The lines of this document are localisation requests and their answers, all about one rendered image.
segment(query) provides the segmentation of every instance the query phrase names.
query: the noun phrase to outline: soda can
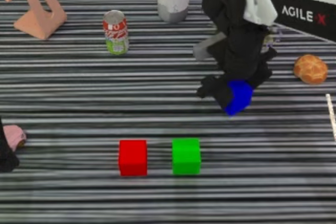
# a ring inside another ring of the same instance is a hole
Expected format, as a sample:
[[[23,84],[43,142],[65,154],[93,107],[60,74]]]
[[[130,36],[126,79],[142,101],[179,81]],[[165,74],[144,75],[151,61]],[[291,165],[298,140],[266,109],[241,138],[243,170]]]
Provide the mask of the soda can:
[[[119,10],[111,10],[105,13],[103,28],[109,52],[112,55],[125,54],[129,49],[129,39],[124,13]]]

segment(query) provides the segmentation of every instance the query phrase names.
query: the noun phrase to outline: white stick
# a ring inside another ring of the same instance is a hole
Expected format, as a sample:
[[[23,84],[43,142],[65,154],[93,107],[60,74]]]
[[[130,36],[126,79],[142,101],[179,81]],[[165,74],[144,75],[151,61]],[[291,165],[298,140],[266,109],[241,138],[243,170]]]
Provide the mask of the white stick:
[[[334,139],[336,141],[336,122],[335,122],[334,108],[333,108],[333,105],[332,105],[332,102],[331,102],[330,94],[326,94],[325,97],[327,98],[332,132],[333,132],[333,135],[334,135]]]

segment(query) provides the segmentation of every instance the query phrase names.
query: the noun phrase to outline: white cup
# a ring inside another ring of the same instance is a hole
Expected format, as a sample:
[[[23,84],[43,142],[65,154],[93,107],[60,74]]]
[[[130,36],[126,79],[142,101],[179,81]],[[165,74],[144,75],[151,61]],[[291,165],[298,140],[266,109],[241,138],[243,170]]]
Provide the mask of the white cup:
[[[159,17],[168,23],[183,21],[188,15],[189,0],[157,0]]]

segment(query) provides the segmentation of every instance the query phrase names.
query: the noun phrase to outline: red cube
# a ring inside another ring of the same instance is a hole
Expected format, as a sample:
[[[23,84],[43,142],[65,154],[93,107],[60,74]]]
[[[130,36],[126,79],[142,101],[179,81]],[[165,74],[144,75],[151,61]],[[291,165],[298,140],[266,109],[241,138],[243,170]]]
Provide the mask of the red cube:
[[[118,165],[121,176],[146,176],[146,140],[121,140],[119,142]]]

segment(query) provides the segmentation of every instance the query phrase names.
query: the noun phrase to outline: table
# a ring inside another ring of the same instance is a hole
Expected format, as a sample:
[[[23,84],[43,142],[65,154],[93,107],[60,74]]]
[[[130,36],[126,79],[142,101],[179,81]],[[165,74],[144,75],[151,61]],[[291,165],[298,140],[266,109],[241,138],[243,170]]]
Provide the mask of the table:
[[[330,223],[336,149],[326,93],[335,97],[336,46],[283,30],[272,78],[251,106],[226,117],[195,91],[214,61],[193,46],[214,33],[191,0],[177,25],[155,0],[60,0],[68,13],[49,41],[16,31],[25,0],[0,6],[0,115],[28,142],[20,168],[0,174],[0,223]],[[131,49],[106,50],[102,16],[127,16]],[[308,86],[294,61],[320,56],[329,79]],[[202,170],[174,177],[173,137],[199,137]],[[119,176],[118,141],[144,138],[149,175]]]

